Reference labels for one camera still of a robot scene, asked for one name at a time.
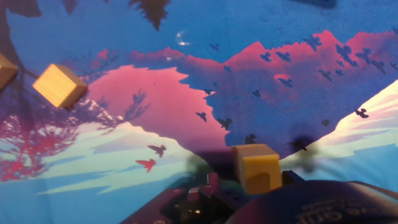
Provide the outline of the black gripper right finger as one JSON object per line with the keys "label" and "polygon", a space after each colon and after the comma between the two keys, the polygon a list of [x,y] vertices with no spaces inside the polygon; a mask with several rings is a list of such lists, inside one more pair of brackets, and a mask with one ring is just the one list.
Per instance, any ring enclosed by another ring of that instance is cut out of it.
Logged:
{"label": "black gripper right finger", "polygon": [[285,170],[282,172],[282,185],[289,185],[294,183],[304,182],[305,180],[301,178],[292,170]]}

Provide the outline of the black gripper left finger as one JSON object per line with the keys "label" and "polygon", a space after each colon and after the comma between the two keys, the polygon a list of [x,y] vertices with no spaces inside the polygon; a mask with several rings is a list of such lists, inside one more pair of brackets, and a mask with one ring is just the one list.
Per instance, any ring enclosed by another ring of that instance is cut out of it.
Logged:
{"label": "black gripper left finger", "polygon": [[243,193],[222,188],[218,174],[212,172],[198,187],[162,191],[121,224],[225,223],[248,202]]}

